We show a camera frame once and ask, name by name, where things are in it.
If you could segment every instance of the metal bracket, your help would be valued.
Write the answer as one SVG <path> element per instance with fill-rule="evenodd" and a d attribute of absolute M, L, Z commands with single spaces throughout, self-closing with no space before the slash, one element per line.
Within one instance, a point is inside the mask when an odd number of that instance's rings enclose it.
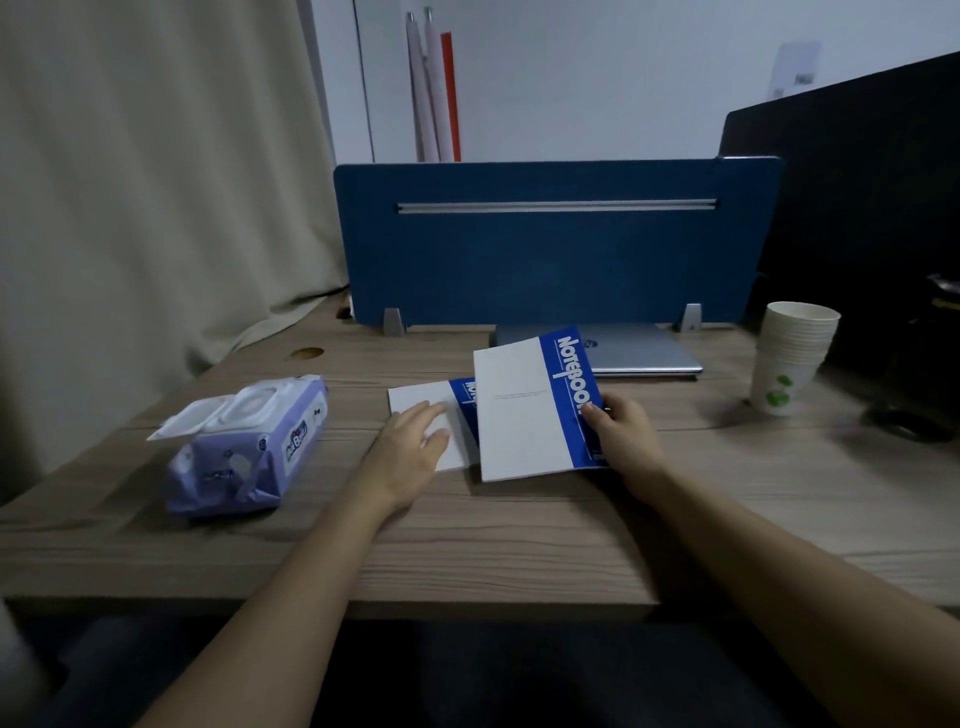
<path fill-rule="evenodd" d="M 383 309 L 383 335 L 384 336 L 403 336 L 407 329 L 403 325 L 403 319 L 400 317 L 399 308 Z"/>
<path fill-rule="evenodd" d="M 692 333 L 701 329 L 704 322 L 704 310 L 699 303 L 688 303 L 684 308 L 684 315 L 677 324 L 680 333 Z"/>

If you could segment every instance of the purple wet wipes pack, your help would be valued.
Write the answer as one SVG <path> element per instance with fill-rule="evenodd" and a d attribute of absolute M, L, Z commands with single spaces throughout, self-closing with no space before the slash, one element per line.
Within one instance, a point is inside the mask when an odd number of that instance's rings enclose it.
<path fill-rule="evenodd" d="M 186 431 L 177 429 L 176 420 L 191 411 L 206 417 L 198 424 L 194 415 Z M 168 466 L 167 510 L 203 517 L 276 508 L 323 431 L 326 414 L 326 385 L 312 375 L 257 382 L 231 397 L 193 402 L 151 437 L 194 433 Z"/>

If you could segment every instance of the wooden desk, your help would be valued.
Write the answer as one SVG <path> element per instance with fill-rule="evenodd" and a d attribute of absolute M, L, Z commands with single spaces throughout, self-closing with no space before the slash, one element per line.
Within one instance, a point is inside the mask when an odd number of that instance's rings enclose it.
<path fill-rule="evenodd" d="M 384 338 L 321 304 L 296 326 L 229 356 L 0 510 L 0 591 L 26 609 L 104 600 L 235 603 L 251 594 L 347 480 L 388 416 L 386 388 L 468 376 L 488 334 Z M 758 513 L 945 607 L 960 605 L 960 451 L 859 423 L 863 403 L 811 385 L 803 411 L 765 419 L 743 399 L 752 338 L 684 337 L 699 381 L 618 382 L 648 408 L 669 454 Z M 319 358 L 297 360 L 301 347 Z M 177 444 L 144 438 L 189 401 L 261 378 L 324 375 L 330 420 L 283 505 L 189 525 L 158 495 Z M 613 500 L 602 491 L 607 490 Z M 564 473 L 484 484 L 438 476 L 380 534 L 360 576 L 357 616 L 642 616 L 660 600 L 715 595 L 653 514 L 613 478 Z"/>

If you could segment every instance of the blue desk divider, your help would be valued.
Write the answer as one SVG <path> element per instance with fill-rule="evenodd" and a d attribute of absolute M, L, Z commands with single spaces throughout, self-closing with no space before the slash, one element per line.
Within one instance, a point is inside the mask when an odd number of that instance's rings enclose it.
<path fill-rule="evenodd" d="M 343 165 L 334 172 L 356 320 L 739 321 L 778 158 Z"/>

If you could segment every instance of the paper cup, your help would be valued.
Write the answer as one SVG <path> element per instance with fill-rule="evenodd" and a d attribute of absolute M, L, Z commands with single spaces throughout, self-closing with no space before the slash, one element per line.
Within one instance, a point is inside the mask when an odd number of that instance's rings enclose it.
<path fill-rule="evenodd" d="M 778 417 L 793 414 L 798 396 L 813 380 L 819 367 L 819 361 L 795 364 L 757 352 L 750 404 L 761 412 Z"/>
<path fill-rule="evenodd" d="M 839 321 L 839 313 L 815 303 L 770 303 L 756 350 L 788 364 L 820 364 Z"/>
<path fill-rule="evenodd" d="M 780 361 L 792 364 L 819 364 L 827 358 L 829 343 L 822 346 L 804 347 L 793 344 L 775 344 L 763 339 L 756 342 L 756 350 Z"/>
<path fill-rule="evenodd" d="M 775 301 L 767 305 L 760 335 L 829 336 L 832 338 L 840 322 L 840 314 L 816 303 Z"/>

